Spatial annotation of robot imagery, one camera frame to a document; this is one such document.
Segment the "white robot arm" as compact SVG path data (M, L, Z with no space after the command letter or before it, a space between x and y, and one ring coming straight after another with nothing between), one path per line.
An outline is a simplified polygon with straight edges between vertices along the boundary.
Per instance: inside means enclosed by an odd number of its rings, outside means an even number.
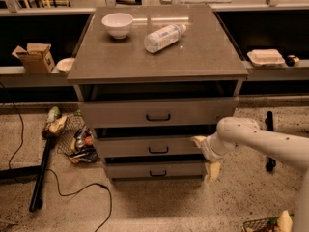
M191 141L209 162L217 162L242 146L288 164L304 173L295 209L292 232L309 232L309 139L262 130L249 118L225 117L209 136L196 135Z

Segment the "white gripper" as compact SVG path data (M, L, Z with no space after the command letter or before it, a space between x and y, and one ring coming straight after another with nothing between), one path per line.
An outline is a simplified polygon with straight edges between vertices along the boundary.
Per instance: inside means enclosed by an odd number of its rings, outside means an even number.
M206 164L208 181L215 182L220 174L221 164L219 161L225 155L232 152L235 149L235 145L225 142L217 132L207 137L202 135L192 136L190 140L198 148L201 148L203 155L210 162Z

